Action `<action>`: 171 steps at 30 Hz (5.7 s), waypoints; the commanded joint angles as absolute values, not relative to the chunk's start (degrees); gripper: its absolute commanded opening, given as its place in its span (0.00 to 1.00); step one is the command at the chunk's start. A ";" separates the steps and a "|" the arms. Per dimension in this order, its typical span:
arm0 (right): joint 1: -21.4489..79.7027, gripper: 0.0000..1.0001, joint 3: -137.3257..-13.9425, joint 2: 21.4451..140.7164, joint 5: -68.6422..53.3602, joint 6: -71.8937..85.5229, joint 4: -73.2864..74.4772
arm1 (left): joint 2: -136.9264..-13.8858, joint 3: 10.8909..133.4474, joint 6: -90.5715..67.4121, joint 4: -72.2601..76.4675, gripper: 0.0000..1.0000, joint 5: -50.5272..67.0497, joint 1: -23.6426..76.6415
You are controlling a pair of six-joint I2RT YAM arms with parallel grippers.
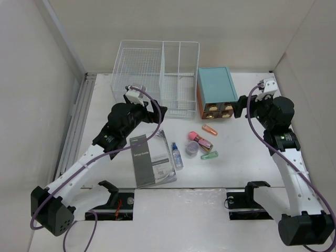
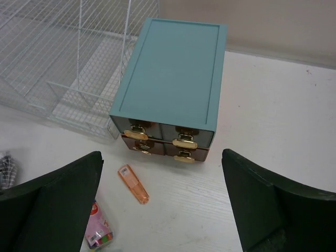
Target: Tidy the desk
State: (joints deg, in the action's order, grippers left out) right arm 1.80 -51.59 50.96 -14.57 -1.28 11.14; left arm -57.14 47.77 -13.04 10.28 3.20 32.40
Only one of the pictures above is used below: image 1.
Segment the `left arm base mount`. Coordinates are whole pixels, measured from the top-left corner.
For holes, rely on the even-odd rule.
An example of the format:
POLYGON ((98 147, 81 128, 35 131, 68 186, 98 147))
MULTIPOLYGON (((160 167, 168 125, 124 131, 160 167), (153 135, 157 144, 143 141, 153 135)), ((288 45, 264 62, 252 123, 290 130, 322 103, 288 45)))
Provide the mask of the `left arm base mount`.
POLYGON ((105 204, 93 209, 99 221, 132 221, 135 200, 134 189, 118 189, 108 181, 99 186, 106 188, 110 195, 105 204))

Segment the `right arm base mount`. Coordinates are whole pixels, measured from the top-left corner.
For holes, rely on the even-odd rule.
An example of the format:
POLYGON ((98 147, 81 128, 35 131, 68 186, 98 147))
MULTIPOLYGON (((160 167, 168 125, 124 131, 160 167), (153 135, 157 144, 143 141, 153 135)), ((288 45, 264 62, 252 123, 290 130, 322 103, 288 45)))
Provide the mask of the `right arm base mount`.
POLYGON ((254 201, 254 189, 270 187, 265 181, 248 182, 244 188, 234 188, 226 191, 225 207, 229 210, 231 221, 273 220, 266 210, 254 201))

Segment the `orange translucent capsule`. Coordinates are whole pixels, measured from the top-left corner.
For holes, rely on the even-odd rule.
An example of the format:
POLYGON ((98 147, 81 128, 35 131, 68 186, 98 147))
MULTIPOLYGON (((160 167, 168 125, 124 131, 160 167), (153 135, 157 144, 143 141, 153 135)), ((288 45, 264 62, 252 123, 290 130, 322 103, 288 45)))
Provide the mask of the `orange translucent capsule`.
POLYGON ((217 136, 218 135, 218 132, 216 130, 214 130, 213 128, 211 128, 210 126, 208 125, 203 125, 202 126, 202 129, 208 133, 210 133, 211 135, 214 135, 214 136, 217 136))

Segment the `pink cap clear tube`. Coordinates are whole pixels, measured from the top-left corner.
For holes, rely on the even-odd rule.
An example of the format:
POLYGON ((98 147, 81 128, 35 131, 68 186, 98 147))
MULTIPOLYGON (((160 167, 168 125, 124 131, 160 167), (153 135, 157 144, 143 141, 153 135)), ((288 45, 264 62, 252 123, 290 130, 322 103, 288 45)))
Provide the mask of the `pink cap clear tube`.
POLYGON ((197 142, 199 146, 206 152, 210 152, 213 148, 213 145, 209 141, 199 136, 195 131, 191 131, 188 134, 188 138, 191 141, 197 142))

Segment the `grey setup guide booklet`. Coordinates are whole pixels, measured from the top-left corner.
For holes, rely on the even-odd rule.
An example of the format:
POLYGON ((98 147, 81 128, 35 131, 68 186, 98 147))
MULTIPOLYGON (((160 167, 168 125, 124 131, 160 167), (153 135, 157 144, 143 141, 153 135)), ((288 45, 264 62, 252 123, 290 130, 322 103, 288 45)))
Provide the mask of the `grey setup guide booklet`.
POLYGON ((169 168, 165 144, 158 136, 138 145, 149 135, 144 134, 130 138, 131 155, 133 160, 135 181, 137 188, 156 186, 156 180, 169 168))

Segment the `purple round container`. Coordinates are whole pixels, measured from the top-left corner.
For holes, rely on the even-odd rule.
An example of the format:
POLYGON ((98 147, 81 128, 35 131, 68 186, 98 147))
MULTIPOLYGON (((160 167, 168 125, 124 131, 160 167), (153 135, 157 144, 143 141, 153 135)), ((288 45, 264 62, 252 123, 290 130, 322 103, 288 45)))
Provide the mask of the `purple round container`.
POLYGON ((185 152, 189 157, 197 156, 199 151, 199 144, 196 141, 188 141, 185 147, 185 152))

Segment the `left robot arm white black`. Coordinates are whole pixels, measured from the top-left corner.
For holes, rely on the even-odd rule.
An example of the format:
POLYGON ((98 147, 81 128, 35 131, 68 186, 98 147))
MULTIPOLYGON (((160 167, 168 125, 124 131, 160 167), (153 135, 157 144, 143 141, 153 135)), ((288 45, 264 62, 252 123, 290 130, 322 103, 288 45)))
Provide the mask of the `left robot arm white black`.
POLYGON ((98 160, 104 156, 114 159, 119 152, 128 149, 127 137, 140 123, 161 124, 166 112, 167 107, 158 105, 156 100, 143 104, 132 104, 129 100, 116 103, 84 155, 57 180, 45 188, 33 189, 30 194, 32 221, 40 223, 41 228, 54 236, 62 235, 79 212, 73 200, 98 167, 98 160))

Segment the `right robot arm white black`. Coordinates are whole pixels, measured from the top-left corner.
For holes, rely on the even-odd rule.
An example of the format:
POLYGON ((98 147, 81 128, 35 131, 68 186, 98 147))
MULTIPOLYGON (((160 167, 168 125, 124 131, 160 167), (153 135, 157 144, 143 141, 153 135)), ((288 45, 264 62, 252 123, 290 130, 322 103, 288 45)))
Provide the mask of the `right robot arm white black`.
POLYGON ((335 215, 324 211, 321 194, 310 182, 303 164, 300 144, 291 130, 294 103, 285 97, 267 95, 241 96, 232 103, 234 116, 239 118, 246 109, 246 118, 256 118, 264 127, 260 141, 269 149, 285 186, 285 203, 265 181, 249 182, 243 194, 250 207, 260 205, 278 225, 280 239, 286 246, 324 244, 335 230, 335 215))

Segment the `teal orange drawer box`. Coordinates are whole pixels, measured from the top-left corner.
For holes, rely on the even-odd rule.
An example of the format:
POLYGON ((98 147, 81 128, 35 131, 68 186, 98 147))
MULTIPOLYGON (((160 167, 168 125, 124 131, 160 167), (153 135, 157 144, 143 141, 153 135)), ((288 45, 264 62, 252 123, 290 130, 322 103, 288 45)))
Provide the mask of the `teal orange drawer box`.
POLYGON ((226 119, 233 115, 232 103, 238 100, 228 67, 199 68, 197 101, 203 120, 226 119))

